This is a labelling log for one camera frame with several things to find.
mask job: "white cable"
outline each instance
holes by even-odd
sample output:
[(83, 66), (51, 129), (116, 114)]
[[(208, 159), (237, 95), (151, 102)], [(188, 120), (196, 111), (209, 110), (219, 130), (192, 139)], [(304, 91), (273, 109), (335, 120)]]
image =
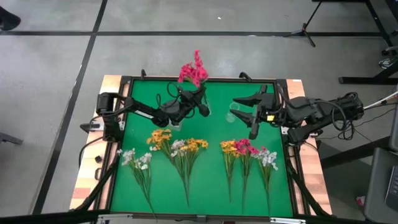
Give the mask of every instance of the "white cable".
[(372, 103), (372, 104), (369, 105), (369, 106), (365, 106), (363, 109), (366, 110), (366, 109), (368, 109), (368, 108), (371, 108), (372, 106), (376, 106), (376, 105), (380, 104), (381, 102), (383, 102), (384, 100), (388, 100), (389, 98), (391, 98), (391, 97), (393, 97), (393, 96), (395, 96), (395, 95), (398, 95), (398, 91), (396, 91), (395, 93), (393, 93), (393, 94), (391, 94), (391, 95), (385, 97), (384, 99), (381, 99), (381, 100), (379, 100), (379, 101), (377, 101), (377, 102), (375, 102), (375, 103)]

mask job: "floor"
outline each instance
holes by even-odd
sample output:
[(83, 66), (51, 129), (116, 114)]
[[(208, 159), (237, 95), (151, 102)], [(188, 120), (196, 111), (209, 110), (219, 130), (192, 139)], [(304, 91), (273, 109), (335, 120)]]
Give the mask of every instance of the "floor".
[[(371, 2), (388, 32), (398, 27), (384, 1)], [(104, 13), (98, 19), (101, 4)], [(177, 75), (199, 49), (211, 77), (236, 77), (245, 71), (253, 78), (301, 79), (307, 96), (329, 100), (356, 91), (365, 105), (394, 91), (394, 86), (340, 85), (337, 80), (340, 76), (371, 77), (380, 72), (377, 62), (383, 59), (380, 52), (386, 45), (379, 37), (314, 37), (317, 47), (313, 48), (305, 38), (280, 35), (104, 33), (290, 32), (299, 29), (316, 7), (309, 0), (0, 0), (0, 6), (22, 19), (15, 29), (18, 32), (0, 33), (0, 132), (24, 140), (21, 146), (0, 147), (0, 201), (7, 202), (0, 205), (0, 216), (32, 210), (53, 148), (61, 151), (43, 212), (68, 210), (78, 153), (86, 141), (79, 125), (93, 115), (103, 75), (139, 75), (142, 68), (148, 75)], [(54, 32), (28, 35), (29, 31)], [(99, 33), (90, 35), (91, 31)], [(365, 4), (323, 3), (308, 31), (378, 29)], [(389, 109), (371, 110), (362, 121)], [(358, 130), (377, 140), (389, 135), (385, 126), (392, 123), (391, 118), (392, 113), (388, 113)], [(322, 137), (338, 134), (332, 127), (324, 130)], [(58, 140), (56, 145), (54, 139), (63, 139), (63, 133), (63, 144)], [(321, 157), (368, 142), (360, 135), (352, 141), (322, 141)], [(335, 215), (363, 219), (353, 199), (366, 192), (370, 163), (371, 158), (366, 158), (349, 164), (354, 168), (325, 171)], [(353, 182), (353, 177), (344, 175), (345, 169), (358, 169), (363, 181)]]

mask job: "gray floor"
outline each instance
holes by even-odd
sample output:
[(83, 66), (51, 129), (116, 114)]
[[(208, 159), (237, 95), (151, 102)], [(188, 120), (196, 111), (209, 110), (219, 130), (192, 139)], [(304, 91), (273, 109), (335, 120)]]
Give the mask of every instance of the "gray floor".
[[(373, 1), (388, 31), (398, 27), (383, 1)], [(10, 1), (0, 6), (18, 14), (17, 30), (93, 29), (100, 0)], [(309, 0), (109, 0), (102, 31), (290, 31), (308, 19), (316, 4)], [(323, 3), (309, 31), (376, 32), (364, 4)], [(0, 146), (0, 215), (29, 212), (39, 179), (88, 43), (88, 36), (3, 36), (0, 57), (0, 131), (24, 139), (22, 146)], [(97, 37), (72, 120), (62, 148), (44, 212), (68, 210), (78, 172), (78, 152), (86, 141), (79, 124), (93, 115), (103, 75), (177, 75), (181, 65), (201, 50), (211, 77), (236, 77), (245, 71), (253, 78), (302, 79), (307, 96), (332, 99), (356, 91), (365, 105), (393, 91), (393, 86), (340, 85), (340, 76), (371, 77), (385, 44), (380, 38), (315, 37), (316, 48), (304, 38), (216, 36), (112, 36)], [(369, 120), (388, 108), (365, 114)], [(371, 140), (387, 136), (383, 128), (392, 113), (358, 130)], [(338, 132), (325, 128), (324, 136)], [(352, 141), (323, 140), (321, 157), (367, 143), (357, 135)], [(362, 219), (352, 198), (366, 191), (369, 158), (325, 171), (333, 212)], [(357, 169), (361, 182), (342, 176)]]

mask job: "wooden table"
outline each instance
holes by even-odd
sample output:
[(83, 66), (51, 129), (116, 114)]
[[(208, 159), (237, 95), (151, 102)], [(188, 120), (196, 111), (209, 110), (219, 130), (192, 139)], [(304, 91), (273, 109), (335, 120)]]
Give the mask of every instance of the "wooden table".
[[(117, 93), (119, 91), (121, 79), (122, 79), (121, 75), (105, 75), (100, 93), (102, 92)], [(301, 80), (286, 80), (286, 81), (289, 92), (289, 98), (304, 96), (304, 89)], [(127, 88), (124, 88), (123, 95), (124, 96), (127, 95)], [(87, 142), (99, 138), (102, 135), (103, 135), (102, 131), (90, 132), (88, 135)], [(307, 142), (316, 146), (314, 138), (307, 139)], [(95, 179), (95, 173), (96, 170), (101, 169), (103, 165), (102, 163), (97, 163), (95, 161), (95, 157), (96, 156), (101, 156), (102, 158), (104, 157), (106, 151), (106, 145), (107, 142), (100, 140), (89, 145), (85, 149), (83, 153), (83, 159), (81, 162), (80, 170), (77, 176), (75, 190), (72, 196), (72, 201), (70, 203), (70, 208), (76, 208), (77, 206), (81, 205), (84, 199), (90, 194), (95, 185), (98, 183), (98, 181)], [(116, 153), (116, 148), (117, 148), (116, 143), (111, 145), (111, 154), (109, 158), (110, 161), (113, 160), (113, 156)], [(292, 148), (290, 148), (289, 151), (291, 154), (293, 154)], [(309, 189), (315, 200), (321, 205), (322, 209), (331, 214), (329, 198), (326, 191), (325, 180), (323, 178), (323, 172), (318, 152), (312, 146), (308, 144), (303, 144), (300, 150), (300, 160), (302, 163), (303, 176), (307, 189)], [(293, 158), (292, 158), (292, 163), (296, 168), (296, 163)], [(304, 214), (302, 194), (297, 185), (296, 184), (294, 185), (295, 185), (298, 213)], [(108, 190), (109, 190), (109, 180), (103, 188), (103, 191), (101, 193), (101, 200), (97, 202), (99, 209), (105, 208), (106, 199), (108, 196)]]

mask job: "green tabletop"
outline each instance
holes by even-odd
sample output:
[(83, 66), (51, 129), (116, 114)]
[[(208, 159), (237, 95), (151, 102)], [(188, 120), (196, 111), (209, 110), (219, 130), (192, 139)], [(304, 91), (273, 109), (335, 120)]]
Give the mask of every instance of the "green tabletop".
[[(162, 103), (173, 98), (167, 93), (167, 81), (135, 80), (132, 96), (149, 106), (157, 108), (156, 94), (162, 95)], [(184, 89), (194, 90), (191, 83), (182, 84)], [(243, 178), (241, 161), (235, 161), (232, 180), (232, 202), (229, 202), (228, 185), (225, 174), (221, 141), (247, 138), (249, 129), (238, 118), (232, 123), (226, 120), (229, 106), (235, 97), (243, 97), (259, 91), (258, 83), (207, 82), (206, 95), (211, 114), (202, 117), (196, 112), (194, 117), (184, 119), (181, 131), (173, 131), (171, 143), (176, 139), (204, 139), (208, 149), (201, 152), (193, 167), (190, 180), (190, 206), (185, 201), (182, 181), (175, 167), (160, 152), (153, 153), (151, 202), (155, 213), (227, 215), (249, 217), (292, 217), (292, 206), (284, 163), (284, 152), (279, 128), (262, 123), (259, 135), (252, 145), (265, 146), (277, 152), (278, 171), (274, 171), (270, 184), (271, 214), (268, 214), (266, 193), (263, 188), (258, 164), (253, 163), (248, 179), (246, 202), (242, 211)], [(269, 93), (274, 92), (269, 84)], [(253, 112), (254, 108), (240, 105), (240, 110)], [(158, 127), (151, 120), (129, 113), (127, 117), (122, 150), (136, 149), (137, 156), (149, 152), (146, 139)], [(114, 183), (112, 212), (150, 213), (150, 208), (138, 186), (130, 167), (118, 167)]]

